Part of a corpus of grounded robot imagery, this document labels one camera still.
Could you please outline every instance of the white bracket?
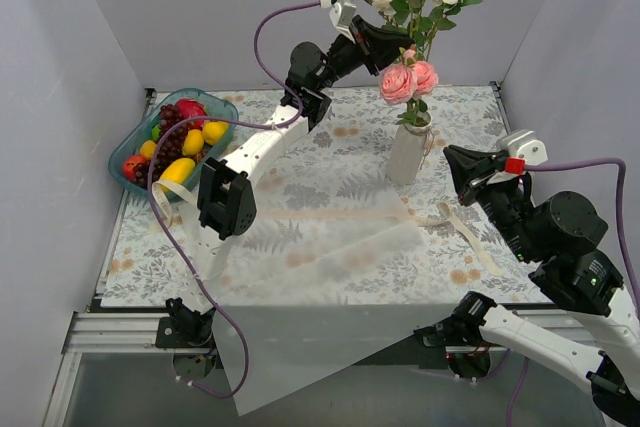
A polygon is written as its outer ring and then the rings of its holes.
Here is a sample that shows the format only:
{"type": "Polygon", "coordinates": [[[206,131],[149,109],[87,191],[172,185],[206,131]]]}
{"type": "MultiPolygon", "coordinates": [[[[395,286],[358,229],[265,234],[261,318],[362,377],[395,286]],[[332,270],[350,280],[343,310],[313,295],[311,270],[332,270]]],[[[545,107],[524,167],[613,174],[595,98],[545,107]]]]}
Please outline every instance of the white bracket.
{"type": "Polygon", "coordinates": [[[331,18],[331,22],[333,22],[333,26],[336,30],[354,44],[356,41],[351,34],[349,26],[351,25],[351,20],[355,13],[356,6],[351,2],[351,0],[338,0],[333,4],[333,7],[331,7],[331,10],[329,11],[329,17],[331,18]]]}
{"type": "MultiPolygon", "coordinates": [[[[496,142],[496,150],[506,150],[509,157],[523,159],[528,165],[540,165],[549,159],[547,148],[541,140],[538,140],[533,130],[518,130],[503,137],[496,142]]],[[[487,181],[487,184],[506,182],[515,177],[517,177],[515,174],[498,172],[487,181]]]]}

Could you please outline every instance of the red tag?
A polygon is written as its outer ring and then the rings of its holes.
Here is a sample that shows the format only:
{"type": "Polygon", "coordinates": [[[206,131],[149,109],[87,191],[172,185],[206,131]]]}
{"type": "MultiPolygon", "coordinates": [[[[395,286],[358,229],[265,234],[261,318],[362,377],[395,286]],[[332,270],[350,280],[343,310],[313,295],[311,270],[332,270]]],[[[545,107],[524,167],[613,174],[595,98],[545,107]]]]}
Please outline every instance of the red tag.
{"type": "Polygon", "coordinates": [[[524,173],[524,164],[524,159],[509,157],[507,159],[507,165],[504,167],[504,171],[508,174],[522,175],[524,173]]]}

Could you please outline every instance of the white ribbon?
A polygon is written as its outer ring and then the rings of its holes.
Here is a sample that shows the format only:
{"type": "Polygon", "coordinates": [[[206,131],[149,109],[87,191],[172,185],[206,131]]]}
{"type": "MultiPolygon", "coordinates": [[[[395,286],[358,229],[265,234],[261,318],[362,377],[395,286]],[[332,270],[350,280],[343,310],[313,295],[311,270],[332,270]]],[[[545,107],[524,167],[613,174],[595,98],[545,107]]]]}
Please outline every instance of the white ribbon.
{"type": "Polygon", "coordinates": [[[440,201],[436,204],[440,213],[444,216],[444,219],[433,219],[431,217],[414,217],[415,221],[418,223],[420,227],[436,227],[438,225],[442,225],[444,223],[451,223],[453,228],[460,232],[469,245],[475,252],[478,260],[484,265],[487,271],[496,277],[503,277],[504,271],[496,265],[493,261],[491,255],[484,250],[482,244],[478,240],[478,238],[473,235],[473,232],[469,230],[469,228],[462,223],[462,221],[458,218],[458,216],[453,212],[451,205],[447,202],[440,201]]]}
{"type": "Polygon", "coordinates": [[[185,200],[193,206],[197,204],[198,199],[185,187],[176,182],[165,179],[155,181],[151,185],[151,193],[153,194],[153,198],[155,199],[156,203],[160,207],[160,210],[162,211],[162,214],[164,215],[167,227],[169,227],[171,226],[171,219],[173,218],[173,209],[171,208],[171,202],[169,202],[169,199],[167,199],[167,196],[165,195],[164,190],[162,190],[162,187],[166,187],[182,200],[185,200]]]}

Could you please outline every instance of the translucent plastic sheet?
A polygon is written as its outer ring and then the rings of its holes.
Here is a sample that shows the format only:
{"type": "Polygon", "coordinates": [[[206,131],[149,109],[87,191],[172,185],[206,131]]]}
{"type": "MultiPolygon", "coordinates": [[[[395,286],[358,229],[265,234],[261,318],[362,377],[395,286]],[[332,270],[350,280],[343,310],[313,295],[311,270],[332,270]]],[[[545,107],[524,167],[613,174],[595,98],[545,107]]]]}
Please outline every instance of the translucent plastic sheet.
{"type": "MultiPolygon", "coordinates": [[[[400,317],[389,329],[381,310],[388,306],[363,306],[346,289],[394,257],[424,249],[406,206],[381,175],[363,172],[364,182],[350,188],[340,172],[317,178],[318,171],[282,185],[263,179],[255,189],[258,217],[225,262],[210,229],[190,235],[196,268],[249,342],[249,377],[235,396],[239,414],[403,339],[418,323],[400,317]]],[[[181,213],[192,228],[195,213],[181,213]]],[[[239,339],[220,316],[213,330],[236,385],[244,361],[239,339]]]]}

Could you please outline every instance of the pink rose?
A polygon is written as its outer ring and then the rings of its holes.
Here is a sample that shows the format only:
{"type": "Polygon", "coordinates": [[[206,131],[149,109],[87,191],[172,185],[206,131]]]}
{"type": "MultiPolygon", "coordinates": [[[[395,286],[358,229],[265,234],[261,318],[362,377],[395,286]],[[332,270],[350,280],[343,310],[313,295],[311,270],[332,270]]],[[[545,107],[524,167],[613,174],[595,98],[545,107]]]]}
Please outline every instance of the pink rose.
{"type": "Polygon", "coordinates": [[[390,105],[407,102],[417,87],[416,74],[402,64],[393,64],[380,79],[380,95],[390,105]]]}
{"type": "Polygon", "coordinates": [[[411,59],[411,60],[416,60],[416,51],[413,49],[407,49],[404,51],[404,54],[402,54],[402,59],[404,60],[404,62],[406,63],[407,60],[411,59]]]}
{"type": "Polygon", "coordinates": [[[430,94],[434,87],[438,85],[438,74],[436,74],[436,69],[429,62],[419,60],[410,65],[409,69],[415,74],[418,82],[414,97],[430,94]]]}

